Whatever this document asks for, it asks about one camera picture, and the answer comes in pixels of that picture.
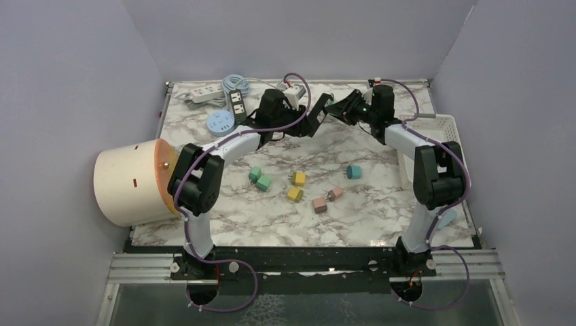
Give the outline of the yellow usb charger plug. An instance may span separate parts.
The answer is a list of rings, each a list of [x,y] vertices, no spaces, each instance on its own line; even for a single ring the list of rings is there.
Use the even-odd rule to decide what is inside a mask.
[[[298,187],[291,187],[287,192],[287,198],[292,202],[298,203],[301,201],[303,194],[304,192],[302,189]]]

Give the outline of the round blue power socket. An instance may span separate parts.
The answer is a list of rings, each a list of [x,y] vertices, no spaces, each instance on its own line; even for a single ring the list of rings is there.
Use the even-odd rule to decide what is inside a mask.
[[[215,137],[230,134],[236,127],[234,115],[227,110],[218,110],[210,114],[206,120],[209,133]]]

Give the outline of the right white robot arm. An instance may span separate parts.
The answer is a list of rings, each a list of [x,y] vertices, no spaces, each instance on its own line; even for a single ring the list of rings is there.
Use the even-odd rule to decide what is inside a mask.
[[[393,249],[392,267],[409,276],[431,255],[432,238],[443,214],[460,204],[470,188],[469,173],[456,141],[441,143],[409,127],[409,120],[395,116],[395,94],[388,85],[375,85],[370,100],[354,90],[326,107],[345,124],[370,126],[370,134],[409,157],[413,165],[412,189],[418,201],[409,226]]]

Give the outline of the green charger plug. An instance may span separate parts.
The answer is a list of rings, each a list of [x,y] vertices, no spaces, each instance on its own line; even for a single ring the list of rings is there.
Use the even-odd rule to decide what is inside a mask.
[[[270,189],[270,185],[272,180],[270,177],[266,175],[261,175],[255,183],[255,186],[258,190],[262,192],[267,192]]]
[[[261,177],[262,175],[262,170],[260,167],[258,166],[254,166],[250,171],[249,171],[249,175],[248,178],[250,180],[250,182],[252,183],[256,183],[258,181],[258,179]]]

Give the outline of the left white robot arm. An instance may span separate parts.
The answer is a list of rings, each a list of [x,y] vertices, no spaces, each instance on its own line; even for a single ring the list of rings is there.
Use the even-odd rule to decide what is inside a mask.
[[[226,167],[262,148],[276,132],[313,137],[333,99],[323,94],[315,104],[292,105],[284,92],[267,89],[258,108],[234,132],[202,147],[188,143],[182,148],[167,190],[184,220],[184,248],[192,255],[187,269],[196,278],[213,272],[214,262],[207,256],[214,247],[209,213],[219,197]]]

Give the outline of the black power strip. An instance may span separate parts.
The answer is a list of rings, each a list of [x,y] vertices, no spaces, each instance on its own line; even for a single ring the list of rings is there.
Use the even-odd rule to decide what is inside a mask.
[[[241,125],[248,116],[242,92],[240,90],[231,90],[228,93],[228,100],[236,124]]]

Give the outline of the pink charger plug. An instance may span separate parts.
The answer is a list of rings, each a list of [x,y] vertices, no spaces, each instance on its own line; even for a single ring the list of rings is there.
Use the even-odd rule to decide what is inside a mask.
[[[325,198],[319,197],[312,200],[312,207],[316,214],[321,214],[327,211],[327,202]]]
[[[330,202],[333,202],[333,201],[340,199],[343,196],[343,194],[344,194],[344,189],[342,187],[335,187],[335,188],[328,191],[326,198]]]

